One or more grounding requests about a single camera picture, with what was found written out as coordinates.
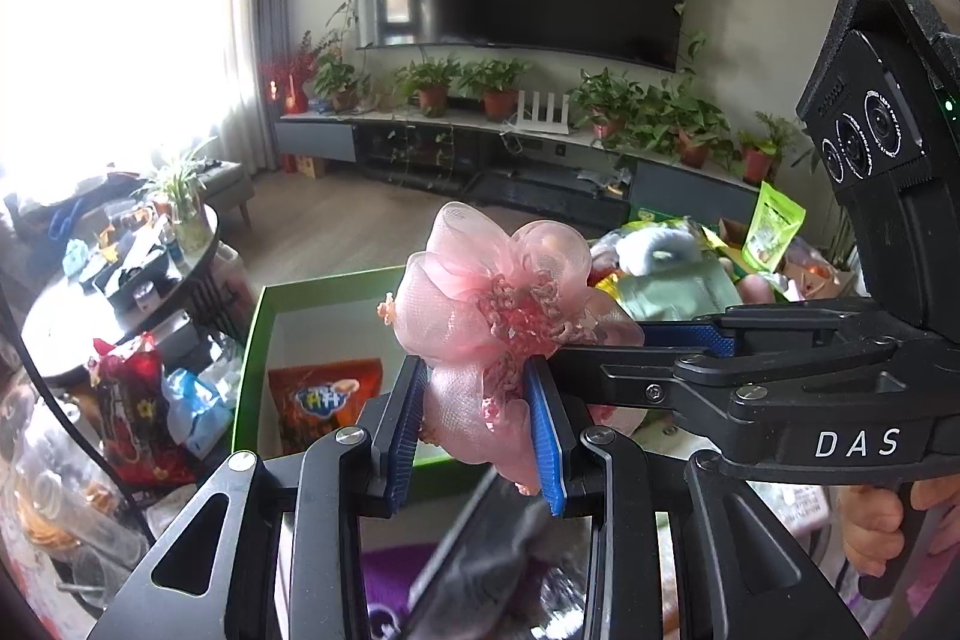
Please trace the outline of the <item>right hand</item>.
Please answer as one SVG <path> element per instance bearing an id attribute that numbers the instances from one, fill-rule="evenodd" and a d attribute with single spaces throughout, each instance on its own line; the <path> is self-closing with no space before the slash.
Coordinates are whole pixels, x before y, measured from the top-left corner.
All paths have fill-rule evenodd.
<path id="1" fill-rule="evenodd" d="M 944 505 L 947 513 L 929 544 L 929 555 L 958 544 L 958 477 L 947 476 L 913 484 L 910 507 L 919 512 Z M 890 560 L 905 548 L 900 526 L 905 505 L 890 489 L 871 486 L 839 489 L 839 520 L 846 559 L 862 575 L 884 575 Z"/>

